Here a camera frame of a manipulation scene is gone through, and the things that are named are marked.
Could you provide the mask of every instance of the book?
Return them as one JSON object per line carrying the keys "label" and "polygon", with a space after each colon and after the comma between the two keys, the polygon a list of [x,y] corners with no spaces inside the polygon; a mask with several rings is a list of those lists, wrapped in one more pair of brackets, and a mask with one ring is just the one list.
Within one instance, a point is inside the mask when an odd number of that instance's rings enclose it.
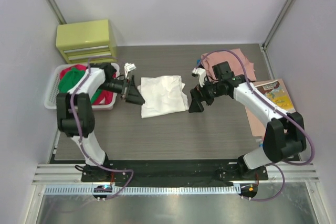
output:
{"label": "book", "polygon": [[255,86],[268,100],[287,110],[289,113],[295,112],[294,106],[288,93],[280,84],[279,80],[267,82]]}

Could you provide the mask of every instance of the gray tabletop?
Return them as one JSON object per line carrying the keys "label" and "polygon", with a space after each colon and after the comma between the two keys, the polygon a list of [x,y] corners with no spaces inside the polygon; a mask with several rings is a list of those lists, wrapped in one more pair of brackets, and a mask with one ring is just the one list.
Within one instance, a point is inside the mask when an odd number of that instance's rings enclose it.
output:
{"label": "gray tabletop", "polygon": [[[197,85],[191,76],[201,54],[221,48],[240,48],[255,64],[258,81],[269,79],[257,44],[120,47],[121,62],[136,64],[141,77],[180,75],[184,93]],[[95,135],[110,159],[237,158],[258,145],[252,137],[244,106],[220,97],[203,113],[173,113],[141,119],[141,107],[117,99],[111,111],[96,111]],[[83,159],[76,144],[61,134],[55,159]]]}

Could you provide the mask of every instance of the plastic basket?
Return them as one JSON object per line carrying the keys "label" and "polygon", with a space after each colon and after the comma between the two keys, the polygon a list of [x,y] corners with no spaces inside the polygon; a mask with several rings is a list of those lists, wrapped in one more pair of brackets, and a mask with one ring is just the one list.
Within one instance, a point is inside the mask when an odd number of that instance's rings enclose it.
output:
{"label": "plastic basket", "polygon": [[[69,68],[71,66],[74,66],[77,64],[65,64],[65,65],[60,65],[58,66],[53,74],[53,77],[50,81],[50,84],[48,86],[47,89],[47,93],[46,93],[46,97],[44,100],[44,106],[47,109],[50,110],[55,110],[56,109],[56,96],[58,94],[58,84],[59,84],[59,73],[66,69]],[[117,70],[117,76],[120,74],[119,70],[119,65],[116,63],[111,63],[112,66],[114,66],[114,68]],[[114,103],[116,102],[116,96],[117,94],[114,93],[113,94],[113,98],[112,98],[112,102],[110,104],[102,104],[102,105],[93,105],[92,109],[93,110],[111,110],[113,108]]]}

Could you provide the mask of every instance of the red cloth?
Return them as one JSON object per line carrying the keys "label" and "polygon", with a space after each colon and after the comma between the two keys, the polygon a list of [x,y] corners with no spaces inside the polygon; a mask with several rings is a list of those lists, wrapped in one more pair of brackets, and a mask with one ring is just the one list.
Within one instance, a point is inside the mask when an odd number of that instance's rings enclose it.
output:
{"label": "red cloth", "polygon": [[[59,79],[61,80],[65,74],[67,72],[69,72],[72,68],[77,68],[78,70],[86,70],[86,66],[84,65],[81,65],[81,64],[77,64],[77,65],[74,65],[74,66],[71,66],[69,68],[66,68],[66,69],[63,69],[60,73],[59,73]],[[106,90],[102,90],[100,95],[98,96],[98,98],[95,100],[95,102],[93,103],[93,105],[101,105],[99,104],[104,98],[105,98],[105,101],[104,101],[104,104],[107,105],[107,104],[110,104],[113,100],[113,96],[115,94],[113,92],[110,92],[110,91],[106,91]]]}

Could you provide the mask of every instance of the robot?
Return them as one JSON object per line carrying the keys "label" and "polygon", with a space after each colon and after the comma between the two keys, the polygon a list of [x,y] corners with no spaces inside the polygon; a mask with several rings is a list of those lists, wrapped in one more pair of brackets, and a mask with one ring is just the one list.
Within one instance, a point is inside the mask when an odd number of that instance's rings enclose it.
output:
{"label": "robot", "polygon": [[[58,129],[65,132],[83,152],[86,165],[81,168],[81,171],[84,175],[90,173],[92,182],[108,181],[111,173],[101,168],[109,167],[110,161],[107,154],[100,148],[93,132],[95,117],[90,100],[94,92],[100,88],[120,94],[126,102],[144,104],[145,101],[134,83],[132,74],[134,69],[134,64],[125,64],[125,78],[120,80],[113,78],[116,70],[109,63],[90,64],[84,77],[74,88],[67,93],[57,95]],[[257,97],[261,93],[252,84],[246,82],[244,75],[235,76],[227,62],[215,65],[213,70],[217,80],[210,80],[203,68],[195,68],[192,71],[192,75],[198,77],[199,83],[190,91],[192,102],[189,113],[203,112],[202,102],[205,101],[207,105],[211,105],[215,98],[228,95],[248,107],[266,127],[263,147],[237,159],[238,171],[241,175],[254,174],[260,167],[277,163],[306,149],[306,138],[295,126],[297,124],[304,128],[303,118],[298,112],[288,113],[270,101],[261,102]],[[70,111],[72,94],[78,110],[82,140],[79,137],[76,119]]]}

